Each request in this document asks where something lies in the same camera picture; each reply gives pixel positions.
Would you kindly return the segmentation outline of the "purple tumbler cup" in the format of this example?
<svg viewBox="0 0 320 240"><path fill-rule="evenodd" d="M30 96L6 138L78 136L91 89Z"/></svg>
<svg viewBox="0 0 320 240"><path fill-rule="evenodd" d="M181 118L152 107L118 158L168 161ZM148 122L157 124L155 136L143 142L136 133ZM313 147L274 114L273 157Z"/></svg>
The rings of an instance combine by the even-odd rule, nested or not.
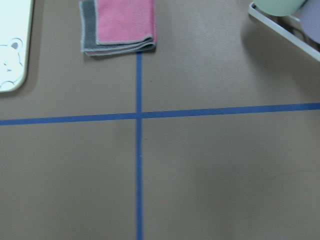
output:
<svg viewBox="0 0 320 240"><path fill-rule="evenodd" d="M303 31L316 43L320 43L320 0L307 0L300 11Z"/></svg>

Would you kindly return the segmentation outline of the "cream bear tray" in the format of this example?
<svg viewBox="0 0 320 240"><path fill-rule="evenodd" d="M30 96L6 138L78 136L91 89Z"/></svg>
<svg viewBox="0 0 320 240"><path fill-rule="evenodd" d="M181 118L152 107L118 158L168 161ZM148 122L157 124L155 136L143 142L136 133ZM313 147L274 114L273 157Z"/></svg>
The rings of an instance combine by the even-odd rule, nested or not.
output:
<svg viewBox="0 0 320 240"><path fill-rule="evenodd" d="M17 90L26 80L33 0L0 2L0 92Z"/></svg>

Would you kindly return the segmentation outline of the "pink and grey cloth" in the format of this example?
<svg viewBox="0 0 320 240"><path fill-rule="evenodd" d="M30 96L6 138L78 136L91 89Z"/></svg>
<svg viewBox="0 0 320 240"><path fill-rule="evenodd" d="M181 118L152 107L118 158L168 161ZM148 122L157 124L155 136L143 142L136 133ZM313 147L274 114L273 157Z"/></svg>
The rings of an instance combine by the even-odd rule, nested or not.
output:
<svg viewBox="0 0 320 240"><path fill-rule="evenodd" d="M110 56L152 50L157 45L153 0L82 0L80 50Z"/></svg>

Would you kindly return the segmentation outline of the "green tumbler cup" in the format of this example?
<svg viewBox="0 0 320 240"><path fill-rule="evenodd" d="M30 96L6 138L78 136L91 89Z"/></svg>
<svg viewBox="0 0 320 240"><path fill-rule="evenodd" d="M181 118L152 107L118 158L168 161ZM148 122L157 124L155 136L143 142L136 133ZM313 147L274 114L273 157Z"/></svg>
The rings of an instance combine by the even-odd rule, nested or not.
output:
<svg viewBox="0 0 320 240"><path fill-rule="evenodd" d="M283 17L297 12L306 0L254 0L253 2L264 13Z"/></svg>

